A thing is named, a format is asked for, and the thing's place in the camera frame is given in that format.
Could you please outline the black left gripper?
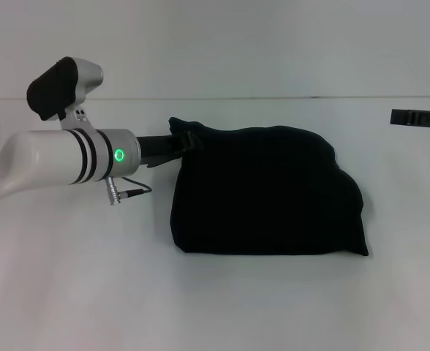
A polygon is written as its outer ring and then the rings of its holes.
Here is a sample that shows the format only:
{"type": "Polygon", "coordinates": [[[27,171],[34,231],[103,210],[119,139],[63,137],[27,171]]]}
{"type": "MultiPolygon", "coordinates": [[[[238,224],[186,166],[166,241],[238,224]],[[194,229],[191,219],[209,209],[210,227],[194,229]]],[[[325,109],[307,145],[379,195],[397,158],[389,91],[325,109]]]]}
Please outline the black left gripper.
{"type": "Polygon", "coordinates": [[[142,165],[157,167],[175,159],[183,153],[203,151],[203,143],[193,132],[176,135],[137,137],[142,165]]]}

